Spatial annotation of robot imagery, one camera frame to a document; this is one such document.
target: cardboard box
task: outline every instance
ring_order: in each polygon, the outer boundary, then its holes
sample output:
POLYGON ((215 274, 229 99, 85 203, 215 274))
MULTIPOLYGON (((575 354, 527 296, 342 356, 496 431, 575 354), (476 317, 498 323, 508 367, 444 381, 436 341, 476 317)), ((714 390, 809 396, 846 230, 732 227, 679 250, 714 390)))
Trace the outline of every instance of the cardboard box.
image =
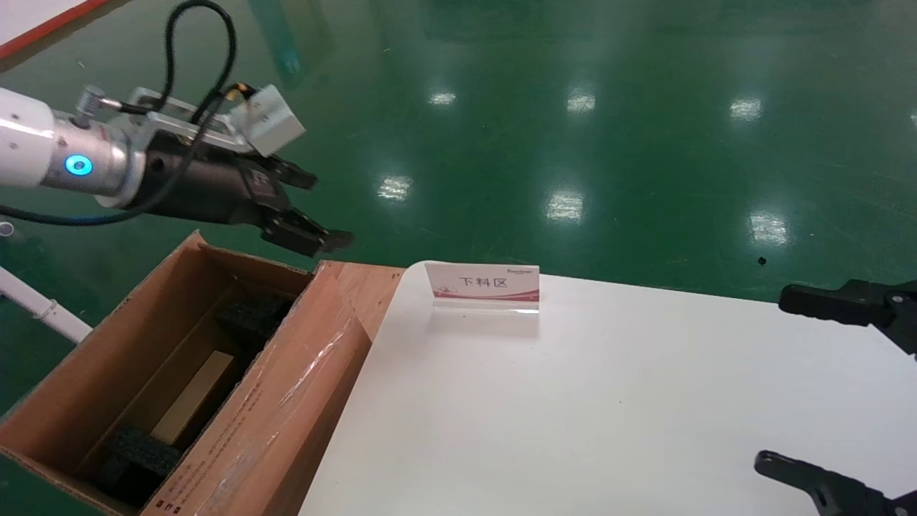
POLYGON ((402 270, 316 271, 193 234, 7 415, 0 453, 108 514, 297 514, 402 270), (295 299, 290 313, 156 494, 106 496, 106 437, 151 432, 214 351, 238 352, 214 314, 268 295, 295 299))

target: white panel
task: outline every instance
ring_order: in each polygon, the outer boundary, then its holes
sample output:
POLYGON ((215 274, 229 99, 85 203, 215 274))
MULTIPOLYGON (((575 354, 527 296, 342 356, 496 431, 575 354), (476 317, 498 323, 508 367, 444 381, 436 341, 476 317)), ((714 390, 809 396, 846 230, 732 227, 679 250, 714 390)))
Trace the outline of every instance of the white panel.
POLYGON ((875 329, 541 279, 540 315, 483 316, 408 269, 300 514, 817 514, 764 449, 914 488, 917 370, 875 329))

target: green floor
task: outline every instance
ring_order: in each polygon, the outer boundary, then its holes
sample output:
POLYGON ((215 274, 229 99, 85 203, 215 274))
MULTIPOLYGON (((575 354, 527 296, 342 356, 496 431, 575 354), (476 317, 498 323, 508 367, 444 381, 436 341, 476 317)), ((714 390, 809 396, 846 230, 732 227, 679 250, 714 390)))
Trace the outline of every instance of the green floor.
MULTIPOLYGON (((240 41, 232 77, 278 85, 309 129, 282 156, 322 181, 293 199, 357 235, 334 258, 540 264, 768 301, 790 282, 917 275, 915 0, 222 4, 240 41)), ((58 109, 84 84, 119 97, 159 87, 173 5, 120 6, 0 74, 0 86, 58 109)), ((196 103, 225 39, 218 20, 188 17, 201 23, 180 26, 175 94, 196 103)), ((98 210, 50 191, 5 188, 0 202, 98 210)), ((16 226, 0 264, 93 324, 198 227, 16 226)), ((315 263, 252 228, 203 232, 315 263)), ((69 349, 0 302, 0 410, 69 349)), ((93 512, 0 463, 0 513, 93 512)))

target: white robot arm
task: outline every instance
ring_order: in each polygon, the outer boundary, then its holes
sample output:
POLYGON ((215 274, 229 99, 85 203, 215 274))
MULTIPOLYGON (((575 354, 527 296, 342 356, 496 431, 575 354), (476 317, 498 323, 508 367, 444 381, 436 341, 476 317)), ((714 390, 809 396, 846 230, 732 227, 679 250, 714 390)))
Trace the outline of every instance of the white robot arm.
POLYGON ((63 226, 97 226, 143 213, 217 224, 250 224, 261 238, 313 256, 346 247, 352 235, 326 230, 290 204, 284 184, 310 189, 317 178, 274 155, 305 132, 276 87, 224 88, 236 56, 232 19, 210 0, 185 0, 166 24, 162 93, 138 88, 128 102, 86 86, 75 114, 0 88, 0 186, 46 186, 95 196, 124 211, 65 218, 0 205, 0 216, 63 226), (223 72, 200 106, 170 97, 172 36, 188 9, 205 7, 226 24, 223 72), (224 100, 242 102, 225 115, 224 100), (100 109, 121 113, 107 123, 100 109))

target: wooden board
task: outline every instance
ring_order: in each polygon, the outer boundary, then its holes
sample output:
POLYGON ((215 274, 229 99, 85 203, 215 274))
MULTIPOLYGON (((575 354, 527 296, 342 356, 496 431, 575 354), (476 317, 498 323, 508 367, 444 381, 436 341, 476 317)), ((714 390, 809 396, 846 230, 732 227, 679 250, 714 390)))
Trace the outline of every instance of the wooden board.
POLYGON ((220 380, 229 371, 233 357, 230 354, 214 351, 197 370, 188 387, 185 387, 171 407, 166 410, 160 422, 149 434, 168 445, 175 444, 182 435, 188 422, 204 405, 210 393, 214 392, 220 380))

